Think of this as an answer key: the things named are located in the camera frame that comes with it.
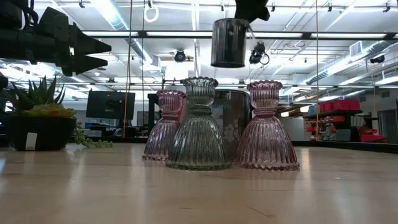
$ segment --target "black cylindrical pot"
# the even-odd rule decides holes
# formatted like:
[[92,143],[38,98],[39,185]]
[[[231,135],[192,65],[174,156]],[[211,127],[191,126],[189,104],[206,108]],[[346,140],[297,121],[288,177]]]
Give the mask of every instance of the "black cylindrical pot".
[[241,90],[216,90],[211,106],[212,116],[223,133],[224,150],[233,161],[239,141],[250,121],[250,96]]
[[211,66],[221,68],[244,67],[246,29],[242,19],[219,19],[213,24]]
[[76,126],[75,118],[10,116],[3,120],[10,145],[19,151],[59,150]]

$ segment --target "table surface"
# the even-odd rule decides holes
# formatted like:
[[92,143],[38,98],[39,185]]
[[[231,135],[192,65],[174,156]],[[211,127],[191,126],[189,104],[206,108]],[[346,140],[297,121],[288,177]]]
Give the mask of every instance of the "table surface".
[[144,146],[1,151],[0,223],[397,223],[395,154],[298,147],[297,172],[199,172]]

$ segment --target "ceiling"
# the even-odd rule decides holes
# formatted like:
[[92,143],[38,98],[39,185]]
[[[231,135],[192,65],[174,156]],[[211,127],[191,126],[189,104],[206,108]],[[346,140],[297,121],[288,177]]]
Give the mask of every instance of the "ceiling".
[[[81,8],[78,1],[73,0],[36,0],[35,11],[39,16],[45,8],[50,6],[64,12],[70,22],[76,22],[81,30],[113,30],[107,22],[106,14],[101,13],[95,4],[105,4],[109,0],[83,1],[85,8]],[[269,21],[256,20],[251,24],[254,31],[296,31],[316,32],[317,30],[328,32],[398,32],[396,18],[398,16],[397,1],[386,0],[333,0],[332,11],[328,12],[329,0],[318,0],[318,25],[315,13],[315,0],[274,0],[269,1],[267,7],[272,9],[275,3],[275,11],[271,13]],[[391,6],[389,12],[386,3]],[[115,1],[118,10],[127,25],[130,19],[130,1]],[[225,17],[234,16],[234,1],[232,0],[154,0],[152,5],[159,9],[159,16],[154,22],[144,19],[144,7],[148,2],[132,1],[131,30],[212,30],[214,21]],[[149,19],[155,16],[155,10],[148,10]],[[95,57],[108,61],[105,70],[91,70],[78,75],[75,79],[65,82],[96,82],[104,83],[109,78],[115,78],[116,82],[125,83],[127,75],[127,60],[129,47],[124,39],[101,39],[101,41],[112,46],[112,52],[96,54]],[[271,58],[269,65],[250,65],[248,58],[256,41],[248,40],[246,44],[246,66],[244,68],[215,68],[210,66],[211,39],[138,39],[139,43],[151,55],[160,57],[161,64],[158,72],[143,72],[139,57],[131,51],[134,60],[131,61],[131,82],[161,83],[166,80],[181,79],[195,76],[195,60],[198,63],[200,75],[204,77],[217,78],[220,83],[238,83],[244,80],[249,83],[253,80],[279,80],[283,84],[302,84],[311,73],[321,70],[328,62],[332,62],[340,56],[349,53],[350,45],[355,40],[320,40],[297,41],[297,40],[262,40],[268,49]],[[173,54],[177,49],[182,49],[190,56],[190,62],[176,63]],[[339,70],[319,81],[319,85],[339,85],[358,75],[381,66],[386,66],[396,61],[398,56],[396,48],[392,47],[385,52],[386,60],[380,64],[370,64],[366,69],[365,61],[360,60],[350,64],[347,68]],[[16,78],[15,80],[27,81],[30,76]],[[383,79],[380,74],[374,75],[373,81]],[[350,85],[368,85],[369,78],[363,78]],[[142,90],[142,86],[132,86],[133,90]],[[145,86],[145,91],[151,93],[160,89],[161,86]],[[99,86],[99,90],[125,90],[125,86]],[[311,90],[297,90],[295,97],[307,95]]]

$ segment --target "black plant pot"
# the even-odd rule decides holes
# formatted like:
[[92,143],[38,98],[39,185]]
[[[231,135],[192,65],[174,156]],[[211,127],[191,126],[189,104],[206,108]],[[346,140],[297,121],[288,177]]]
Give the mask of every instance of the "black plant pot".
[[19,151],[59,150],[76,126],[74,118],[10,116],[3,120],[10,145]]

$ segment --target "scalloped rim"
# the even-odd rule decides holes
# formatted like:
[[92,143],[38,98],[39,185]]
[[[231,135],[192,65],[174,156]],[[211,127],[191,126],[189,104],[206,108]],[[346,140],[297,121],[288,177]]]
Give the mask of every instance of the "scalloped rim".
[[248,84],[248,90],[254,90],[254,86],[255,85],[261,85],[261,84],[268,84],[268,83],[274,83],[274,87],[277,87],[279,89],[281,89],[283,87],[283,85],[280,82],[274,81],[274,80],[264,80],[264,81],[258,81],[258,82],[252,82],[250,84]]
[[182,98],[185,98],[185,93],[179,90],[159,90],[156,92],[156,95],[159,96],[161,93],[164,94],[176,94],[176,95],[180,95]]
[[186,84],[192,80],[209,80],[209,82],[214,82],[213,86],[217,87],[218,86],[218,81],[214,78],[209,78],[209,77],[190,77],[190,78],[186,78],[182,81],[182,84]]

